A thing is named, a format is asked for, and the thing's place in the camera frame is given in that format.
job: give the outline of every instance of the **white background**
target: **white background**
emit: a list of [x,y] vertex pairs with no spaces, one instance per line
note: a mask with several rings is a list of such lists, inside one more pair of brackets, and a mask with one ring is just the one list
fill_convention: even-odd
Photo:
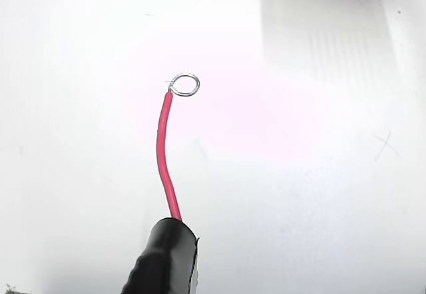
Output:
[[419,294],[425,31],[426,0],[0,0],[0,288],[120,293],[189,72],[166,150],[197,293]]

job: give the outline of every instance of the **silver wire loop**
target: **silver wire loop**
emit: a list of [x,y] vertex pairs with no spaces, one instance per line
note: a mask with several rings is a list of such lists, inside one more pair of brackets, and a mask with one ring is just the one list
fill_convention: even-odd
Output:
[[[184,77],[184,76],[189,76],[192,80],[195,81],[196,85],[193,91],[191,92],[180,92],[179,90],[177,90],[174,87],[174,83]],[[175,76],[172,81],[170,81],[170,84],[168,85],[168,90],[172,91],[174,94],[177,94],[178,96],[193,96],[194,94],[196,94],[196,92],[198,91],[198,89],[200,88],[200,79],[198,79],[195,75],[193,75],[192,73],[180,73],[177,76]]]

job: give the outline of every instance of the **wire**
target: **wire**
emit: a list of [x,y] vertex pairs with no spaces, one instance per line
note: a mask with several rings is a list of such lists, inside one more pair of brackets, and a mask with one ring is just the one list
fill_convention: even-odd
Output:
[[[174,83],[184,77],[190,77],[196,83],[194,90],[191,92],[180,92],[174,87]],[[170,179],[170,174],[167,169],[166,161],[166,129],[167,129],[167,120],[170,113],[170,107],[172,106],[173,93],[178,96],[192,96],[200,88],[200,80],[191,73],[181,73],[175,76],[170,84],[168,85],[168,92],[164,97],[164,102],[162,104],[162,109],[160,113],[160,121],[158,122],[158,132],[157,132],[157,164],[158,172],[160,173],[160,178],[162,185],[164,186],[164,191],[166,192],[166,198],[168,202],[168,208],[170,209],[170,214],[172,218],[182,221],[182,216],[180,215],[178,199],[174,193],[173,183]]]
[[170,174],[167,169],[166,162],[166,129],[167,129],[167,120],[168,114],[170,113],[170,107],[172,106],[173,94],[169,91],[164,97],[164,102],[162,104],[160,122],[158,123],[158,132],[157,132],[157,163],[158,171],[160,172],[160,177],[162,185],[164,186],[164,191],[166,192],[166,198],[168,202],[168,208],[170,209],[170,214],[172,218],[182,221],[182,216],[180,215],[178,199],[174,193],[173,183],[170,179]]

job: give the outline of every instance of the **red wire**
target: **red wire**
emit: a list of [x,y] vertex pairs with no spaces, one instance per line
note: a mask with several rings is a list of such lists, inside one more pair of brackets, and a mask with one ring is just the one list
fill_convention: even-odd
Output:
[[173,183],[170,179],[170,174],[167,170],[166,162],[166,129],[167,129],[167,119],[170,112],[170,107],[172,106],[173,94],[169,91],[164,97],[164,102],[162,104],[160,122],[158,123],[158,132],[157,132],[157,163],[158,171],[160,172],[160,177],[162,185],[164,186],[164,191],[166,192],[166,198],[168,202],[168,208],[170,209],[170,214],[172,218],[182,221],[182,216],[180,216],[180,210],[178,205],[178,200],[176,199],[176,194],[174,193]]

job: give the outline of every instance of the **black tube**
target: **black tube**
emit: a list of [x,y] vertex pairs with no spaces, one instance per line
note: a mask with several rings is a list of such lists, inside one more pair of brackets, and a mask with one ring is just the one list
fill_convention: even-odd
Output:
[[122,294],[195,293],[197,243],[198,239],[181,221],[159,221]]

